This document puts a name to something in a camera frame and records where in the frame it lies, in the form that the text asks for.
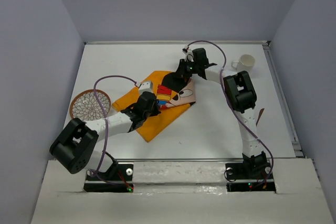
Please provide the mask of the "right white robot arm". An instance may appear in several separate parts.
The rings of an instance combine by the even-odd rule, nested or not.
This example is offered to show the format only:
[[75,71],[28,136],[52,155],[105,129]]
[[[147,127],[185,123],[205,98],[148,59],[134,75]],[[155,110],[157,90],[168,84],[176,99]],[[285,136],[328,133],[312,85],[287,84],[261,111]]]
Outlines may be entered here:
[[173,80],[185,84],[193,75],[220,84],[226,102],[238,121],[242,139],[242,157],[240,163],[226,165],[224,175],[229,182],[241,179],[256,180],[265,183],[271,176],[274,160],[267,160],[265,152],[269,148],[257,136],[257,124],[254,114],[257,94],[247,71],[225,73],[224,66],[210,63],[204,48],[182,49],[185,58],[172,73]]

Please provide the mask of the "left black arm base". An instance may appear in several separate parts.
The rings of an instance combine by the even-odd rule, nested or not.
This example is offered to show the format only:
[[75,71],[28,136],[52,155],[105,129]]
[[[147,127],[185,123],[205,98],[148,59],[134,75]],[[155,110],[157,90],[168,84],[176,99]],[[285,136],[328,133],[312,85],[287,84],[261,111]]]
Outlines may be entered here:
[[86,175],[83,189],[87,193],[132,193],[133,163],[119,163],[113,174],[99,173],[98,177]]

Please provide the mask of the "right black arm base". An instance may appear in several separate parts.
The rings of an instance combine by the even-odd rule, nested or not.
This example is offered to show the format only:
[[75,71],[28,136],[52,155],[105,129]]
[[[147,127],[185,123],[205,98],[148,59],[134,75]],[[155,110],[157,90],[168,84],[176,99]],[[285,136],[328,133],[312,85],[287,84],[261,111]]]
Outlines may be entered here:
[[229,193],[276,191],[274,177],[270,172],[271,164],[265,152],[257,156],[243,155],[242,162],[225,164],[224,177]]

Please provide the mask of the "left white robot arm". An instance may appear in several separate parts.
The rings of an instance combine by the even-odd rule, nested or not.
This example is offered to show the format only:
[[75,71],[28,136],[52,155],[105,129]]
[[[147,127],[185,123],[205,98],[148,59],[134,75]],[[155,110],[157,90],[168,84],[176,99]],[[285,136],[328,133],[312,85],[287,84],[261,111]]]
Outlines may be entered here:
[[129,133],[140,128],[151,116],[160,113],[156,95],[143,92],[136,103],[107,117],[84,122],[74,118],[64,127],[49,152],[71,174],[83,169],[97,173],[104,179],[116,174],[117,161],[106,156],[109,137]]

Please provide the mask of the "yellow cartoon cloth napkin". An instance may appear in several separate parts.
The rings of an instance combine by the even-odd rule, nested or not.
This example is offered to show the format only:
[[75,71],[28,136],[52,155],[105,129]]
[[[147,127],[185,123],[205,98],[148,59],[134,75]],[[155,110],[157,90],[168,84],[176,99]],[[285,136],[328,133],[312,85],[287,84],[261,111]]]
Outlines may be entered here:
[[136,130],[146,142],[152,141],[196,102],[193,79],[190,78],[179,88],[174,80],[164,82],[168,74],[169,71],[154,71],[144,79],[153,83],[160,106],[160,114],[150,117]]

